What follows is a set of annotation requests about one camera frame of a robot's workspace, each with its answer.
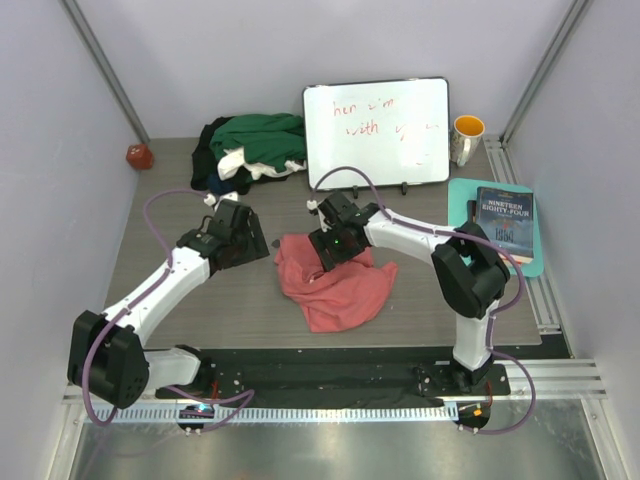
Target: book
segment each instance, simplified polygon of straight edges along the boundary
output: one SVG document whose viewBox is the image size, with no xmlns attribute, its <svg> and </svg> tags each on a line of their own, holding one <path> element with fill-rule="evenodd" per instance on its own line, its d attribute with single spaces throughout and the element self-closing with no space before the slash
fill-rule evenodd
<svg viewBox="0 0 640 480">
<path fill-rule="evenodd" d="M 489 240 L 520 264 L 533 261 L 533 193 L 478 187 L 475 210 L 475 222 Z"/>
</svg>

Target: whiteboard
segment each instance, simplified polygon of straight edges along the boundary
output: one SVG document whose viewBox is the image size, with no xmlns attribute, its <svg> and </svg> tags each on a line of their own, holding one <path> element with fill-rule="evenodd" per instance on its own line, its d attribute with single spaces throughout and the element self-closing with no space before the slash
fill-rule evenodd
<svg viewBox="0 0 640 480">
<path fill-rule="evenodd" d="M 348 165 L 375 185 L 449 177 L 449 86 L 444 78 L 317 85 L 303 93 L 309 185 Z M 320 187 L 366 186 L 337 172 Z"/>
</svg>

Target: green cloth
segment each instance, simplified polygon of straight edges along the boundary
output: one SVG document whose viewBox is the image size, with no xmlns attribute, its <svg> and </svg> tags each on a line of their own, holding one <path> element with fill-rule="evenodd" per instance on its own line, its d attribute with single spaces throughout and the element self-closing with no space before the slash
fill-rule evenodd
<svg viewBox="0 0 640 480">
<path fill-rule="evenodd" d="M 287 160 L 306 160 L 304 120 L 298 115 L 240 115 L 219 127 L 210 143 L 217 160 L 226 155 L 225 150 L 244 147 L 247 163 L 263 163 L 286 170 Z"/>
</svg>

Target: red cloth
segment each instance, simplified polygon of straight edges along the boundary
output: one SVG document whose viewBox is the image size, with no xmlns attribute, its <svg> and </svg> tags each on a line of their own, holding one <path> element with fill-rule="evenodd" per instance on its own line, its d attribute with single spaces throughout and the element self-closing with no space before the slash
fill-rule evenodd
<svg viewBox="0 0 640 480">
<path fill-rule="evenodd" d="M 370 248 L 325 272 L 307 235 L 285 235 L 275 262 L 282 292 L 300 305 L 314 333 L 341 332 L 374 318 L 398 273 L 395 263 L 374 268 Z"/>
</svg>

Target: whiteboard frame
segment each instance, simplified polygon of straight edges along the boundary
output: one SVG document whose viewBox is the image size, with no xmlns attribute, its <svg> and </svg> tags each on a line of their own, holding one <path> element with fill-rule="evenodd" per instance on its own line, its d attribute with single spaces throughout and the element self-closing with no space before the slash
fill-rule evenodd
<svg viewBox="0 0 640 480">
<path fill-rule="evenodd" d="M 343 86 L 347 86 L 347 85 L 368 85 L 371 83 L 392 83 L 392 82 L 415 82 L 417 80 L 444 80 L 445 84 L 447 85 L 447 151 L 451 152 L 451 89 L 450 89 L 450 85 L 449 85 L 449 80 L 447 80 L 446 77 L 443 77 L 441 75 L 436 75 L 433 77 L 410 77 L 410 78 L 394 78 L 394 79 L 387 79 L 387 80 L 367 80 L 367 81 L 363 81 L 363 82 L 344 82 L 344 83 L 327 83 L 327 84 L 316 84 L 316 85 L 307 85 L 303 90 L 302 90 L 302 116 L 305 119 L 305 148 L 307 150 L 307 153 L 309 152 L 309 146 L 307 143 L 307 135 L 306 135 L 306 118 L 307 118 L 307 112 L 305 110 L 305 105 L 304 105 L 304 95 L 305 92 L 309 89 L 312 88 L 320 88 L 320 87 L 343 87 Z M 310 188 L 313 188 L 315 185 L 311 185 L 311 168 L 310 168 L 310 162 L 308 161 L 308 155 L 307 155 L 307 183 L 309 184 Z M 451 177 L 451 153 L 449 153 L 449 159 L 448 159 L 448 163 L 449 163 L 449 172 L 446 176 L 446 178 L 444 178 L 443 180 L 440 181 L 435 181 L 435 182 L 405 182 L 407 185 L 427 185 L 427 184 L 432 184 L 432 183 L 443 183 L 443 182 L 447 182 L 449 180 L 449 178 Z M 376 184 L 374 182 L 374 185 L 376 187 L 380 186 L 380 187 L 392 187 L 392 186 L 398 186 L 398 185 L 402 185 L 402 183 L 397 183 L 397 184 Z M 342 190 L 342 189 L 350 189 L 353 188 L 354 185 L 349 185 L 349 186 L 344 186 L 344 187 L 326 187 L 323 188 L 322 186 L 320 188 L 318 188 L 318 191 L 322 192 L 322 191 L 329 191 L 329 190 Z"/>
</svg>

